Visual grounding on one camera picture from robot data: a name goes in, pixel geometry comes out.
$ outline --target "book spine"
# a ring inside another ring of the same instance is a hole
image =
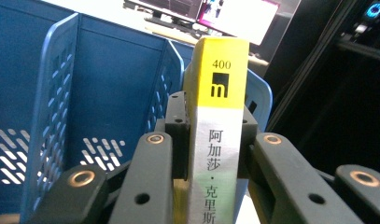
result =
[[[248,42],[203,38],[186,71],[190,111],[187,223],[232,223]]]

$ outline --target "monitor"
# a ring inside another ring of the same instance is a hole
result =
[[[153,10],[154,16],[165,14],[174,19],[192,23],[196,22],[202,1],[203,0],[125,0],[125,2]]]
[[[278,8],[266,0],[204,0],[197,23],[259,46]]]

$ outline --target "blue basket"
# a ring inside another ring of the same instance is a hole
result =
[[[0,0],[0,215],[27,220],[73,166],[108,172],[130,160],[181,90],[192,51],[40,1]],[[246,95],[263,129],[269,86],[249,71]]]

